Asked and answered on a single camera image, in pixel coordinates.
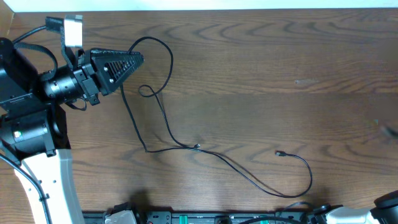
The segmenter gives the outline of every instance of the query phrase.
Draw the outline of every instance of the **white plastic part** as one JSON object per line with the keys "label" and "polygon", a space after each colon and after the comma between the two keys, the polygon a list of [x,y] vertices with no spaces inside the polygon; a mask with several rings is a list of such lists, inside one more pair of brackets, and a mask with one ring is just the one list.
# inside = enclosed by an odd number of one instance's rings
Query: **white plastic part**
{"label": "white plastic part", "polygon": [[[40,183],[44,194],[49,195],[49,206],[52,223],[84,223],[83,214],[77,198],[72,176],[72,155],[70,149],[58,149],[56,156],[47,157],[45,153],[22,160],[21,168],[34,180]],[[36,224],[45,221],[42,203],[35,187],[15,170],[24,187]]]}
{"label": "white plastic part", "polygon": [[67,47],[83,47],[83,16],[66,15],[63,20],[65,29],[65,45]]}
{"label": "white plastic part", "polygon": [[137,224],[132,211],[121,211],[105,218],[105,224]]}
{"label": "white plastic part", "polygon": [[368,208],[340,207],[326,214],[328,224],[380,224]]}

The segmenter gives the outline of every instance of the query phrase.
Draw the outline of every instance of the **green connector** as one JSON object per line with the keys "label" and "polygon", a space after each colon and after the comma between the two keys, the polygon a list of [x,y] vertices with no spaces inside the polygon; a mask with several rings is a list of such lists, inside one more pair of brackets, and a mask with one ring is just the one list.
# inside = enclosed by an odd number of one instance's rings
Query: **green connector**
{"label": "green connector", "polygon": [[268,220],[260,221],[260,224],[269,224]]}
{"label": "green connector", "polygon": [[188,217],[186,215],[180,215],[180,224],[188,224]]}

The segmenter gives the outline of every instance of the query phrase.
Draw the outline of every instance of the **wooden surface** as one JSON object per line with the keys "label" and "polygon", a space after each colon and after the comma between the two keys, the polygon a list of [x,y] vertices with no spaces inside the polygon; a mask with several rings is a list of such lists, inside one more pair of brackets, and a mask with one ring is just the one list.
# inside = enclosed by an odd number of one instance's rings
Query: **wooden surface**
{"label": "wooden surface", "polygon": [[13,17],[14,12],[11,11],[3,0],[0,0],[0,37],[8,35]]}
{"label": "wooden surface", "polygon": [[[120,92],[86,112],[65,108],[75,185],[84,210],[103,211],[128,200],[141,208],[273,210],[306,200],[372,207],[398,188],[398,148],[374,119],[398,111],[398,9],[194,12],[88,12],[85,49],[124,50],[138,38],[160,38],[174,53],[174,72],[161,96],[175,137],[220,152],[267,186],[297,194],[308,185],[298,160],[314,176],[302,198],[260,192],[217,158],[190,151],[146,154]],[[40,26],[45,16],[17,14],[10,38]],[[56,34],[27,42],[48,47],[63,63]],[[169,66],[155,42],[137,46],[144,65],[125,86],[151,149],[172,145],[153,98],[137,87],[159,88]],[[50,59],[24,51],[40,71]],[[32,223],[21,184],[0,163],[1,223]]]}

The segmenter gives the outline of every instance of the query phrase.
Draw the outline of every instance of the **cylindrical motor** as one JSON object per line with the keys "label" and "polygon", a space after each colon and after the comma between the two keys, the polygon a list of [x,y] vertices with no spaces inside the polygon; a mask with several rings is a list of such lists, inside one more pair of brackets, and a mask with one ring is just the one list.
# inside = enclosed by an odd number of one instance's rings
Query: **cylindrical motor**
{"label": "cylindrical motor", "polygon": [[54,78],[41,83],[45,95],[56,103],[66,103],[83,95],[73,72],[67,67],[60,67]]}
{"label": "cylindrical motor", "polygon": [[398,223],[398,190],[379,197],[374,204],[376,208],[371,213],[380,224]]}

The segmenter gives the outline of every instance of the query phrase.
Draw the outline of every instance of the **black cable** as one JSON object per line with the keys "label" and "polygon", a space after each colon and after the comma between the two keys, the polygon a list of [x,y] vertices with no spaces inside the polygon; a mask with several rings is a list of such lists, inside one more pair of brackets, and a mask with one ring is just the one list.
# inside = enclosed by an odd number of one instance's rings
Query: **black cable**
{"label": "black cable", "polygon": [[16,49],[28,49],[28,50],[35,50],[38,52],[42,52],[51,58],[51,60],[54,64],[54,69],[50,70],[48,72],[44,72],[43,74],[39,75],[40,81],[42,81],[42,82],[48,81],[48,80],[52,79],[55,76],[55,74],[57,73],[57,70],[58,70],[57,59],[55,58],[54,54],[48,48],[41,46],[41,45],[37,45],[37,44],[28,44],[28,43],[23,43],[23,42],[14,44],[14,47]]}
{"label": "black cable", "polygon": [[[252,185],[254,185],[255,187],[257,187],[259,190],[261,190],[261,191],[263,191],[264,193],[267,193],[267,194],[269,194],[269,195],[276,196],[276,197],[282,197],[282,198],[296,198],[296,197],[303,196],[304,194],[306,194],[306,193],[311,189],[311,186],[312,186],[312,172],[311,172],[311,168],[310,168],[309,164],[308,164],[303,158],[301,158],[300,156],[296,156],[296,155],[293,155],[293,154],[288,154],[288,153],[280,152],[280,151],[276,152],[276,155],[277,155],[277,156],[289,156],[289,157],[294,157],[294,158],[296,158],[296,159],[300,159],[300,160],[303,161],[304,164],[307,166],[308,171],[309,171],[309,173],[310,173],[310,185],[308,186],[308,188],[307,188],[304,192],[302,192],[301,194],[298,194],[298,195],[282,195],[282,194],[274,194],[274,193],[272,193],[272,192],[269,192],[269,191],[263,189],[262,187],[260,187],[259,185],[257,185],[253,180],[251,180],[249,177],[247,177],[246,175],[244,175],[241,171],[237,170],[237,168],[235,168],[235,166],[233,166],[230,162],[228,162],[225,158],[223,158],[223,157],[222,157],[221,155],[219,155],[218,153],[210,152],[210,151],[206,151],[206,150],[202,150],[202,149],[198,149],[198,148],[200,147],[199,144],[196,144],[196,145],[194,145],[193,147],[190,147],[190,146],[187,146],[187,145],[185,145],[185,144],[182,144],[182,143],[178,142],[178,141],[174,138],[174,136],[173,136],[173,134],[172,134],[172,132],[171,132],[171,130],[170,130],[170,126],[169,126],[169,122],[167,121],[166,113],[165,113],[165,111],[164,111],[164,109],[163,109],[163,107],[162,107],[162,104],[160,103],[159,98],[157,97],[157,95],[166,87],[167,83],[168,83],[169,80],[170,80],[170,77],[171,77],[171,74],[172,74],[172,69],[173,69],[173,53],[172,53],[172,51],[170,50],[169,46],[167,46],[167,45],[166,45],[165,43],[163,43],[161,40],[156,39],[156,38],[154,38],[154,37],[142,37],[142,38],[138,39],[138,40],[135,41],[135,43],[130,47],[129,52],[131,52],[131,51],[133,50],[133,48],[134,48],[139,42],[141,42],[141,41],[143,41],[143,40],[146,40],[146,39],[151,39],[151,40],[158,41],[158,42],[161,43],[163,46],[165,46],[165,48],[169,51],[169,54],[170,54],[170,57],[171,57],[170,71],[169,71],[169,75],[167,76],[167,79],[166,79],[165,83],[163,84],[162,88],[160,88],[157,92],[155,92],[155,91],[153,90],[153,88],[150,87],[149,85],[141,85],[141,86],[139,87],[139,94],[140,94],[141,96],[143,96],[143,97],[152,97],[152,96],[154,96],[154,97],[156,98],[157,104],[159,105],[160,111],[162,112],[164,121],[165,121],[165,123],[166,123],[167,131],[169,132],[170,137],[173,139],[173,141],[174,141],[175,143],[177,143],[177,144],[178,144],[179,146],[181,146],[181,147],[171,147],[171,148],[168,148],[168,149],[161,149],[161,150],[156,150],[156,151],[149,151],[149,150],[147,149],[147,146],[146,146],[144,140],[142,139],[142,137],[141,137],[141,135],[140,135],[140,133],[139,133],[139,130],[138,130],[138,127],[137,127],[137,124],[136,124],[136,120],[134,119],[134,116],[132,115],[132,112],[131,112],[131,110],[130,110],[130,107],[129,107],[128,103],[127,103],[127,99],[126,99],[126,96],[125,96],[125,94],[124,94],[123,85],[121,85],[121,86],[120,86],[120,90],[121,90],[121,95],[122,95],[122,99],[123,99],[124,105],[126,106],[126,109],[127,109],[128,113],[129,113],[130,118],[131,118],[131,121],[132,121],[132,123],[133,123],[134,129],[135,129],[135,131],[136,131],[136,133],[137,133],[138,139],[140,140],[142,146],[144,147],[145,152],[157,153],[157,152],[165,152],[165,151],[176,150],[176,149],[186,149],[186,150],[191,150],[191,151],[196,151],[196,152],[203,152],[203,153],[206,153],[206,154],[210,154],[210,155],[216,156],[216,157],[218,157],[219,159],[221,159],[222,161],[224,161],[227,165],[229,165],[230,168],[232,168],[232,169],[235,170],[237,173],[239,173],[241,176],[243,176],[243,177],[244,177],[247,181],[249,181]],[[143,94],[141,93],[141,88],[142,88],[142,87],[147,87],[147,88],[149,88],[149,90],[152,92],[152,94],[150,94],[150,95],[143,95]]]}
{"label": "black cable", "polygon": [[26,34],[23,34],[20,37],[18,37],[15,40],[13,40],[12,43],[16,44],[16,43],[20,42],[21,40],[25,39],[26,37],[28,37],[28,36],[30,36],[32,34],[35,34],[38,31],[44,30],[45,28],[46,28],[46,26],[44,25],[44,26],[40,26],[40,27],[37,27],[35,29],[32,29],[31,31],[27,32]]}
{"label": "black cable", "polygon": [[10,159],[8,159],[6,156],[4,156],[2,154],[0,154],[0,158],[4,162],[7,162],[12,168],[14,168],[20,174],[22,174],[36,188],[37,192],[39,193],[39,197],[40,197],[39,200],[42,202],[42,205],[43,205],[45,220],[47,221],[47,224],[51,224],[52,222],[51,222],[49,207],[47,206],[48,197],[46,197],[46,195],[44,194],[41,186],[28,173],[26,173],[24,170],[22,170],[15,162],[12,162]]}
{"label": "black cable", "polygon": [[381,127],[381,131],[392,139],[398,139],[398,132],[390,127],[383,126]]}
{"label": "black cable", "polygon": [[71,109],[86,111],[86,110],[87,110],[87,102],[85,101],[85,99],[84,99],[83,97],[79,97],[79,98],[77,98],[76,100],[81,100],[82,102],[84,102],[85,106],[84,106],[83,108],[79,108],[79,107],[75,106],[75,105],[72,103],[72,101],[66,102],[65,104],[66,104],[67,106],[69,106]]}
{"label": "black cable", "polygon": [[250,224],[250,223],[255,223],[255,222],[260,222],[260,221],[280,221],[280,222],[286,222],[290,224],[305,224],[305,222],[299,222],[296,220],[291,220],[289,218],[281,218],[281,217],[259,217],[259,218],[252,218],[248,221],[241,222],[239,224]]}

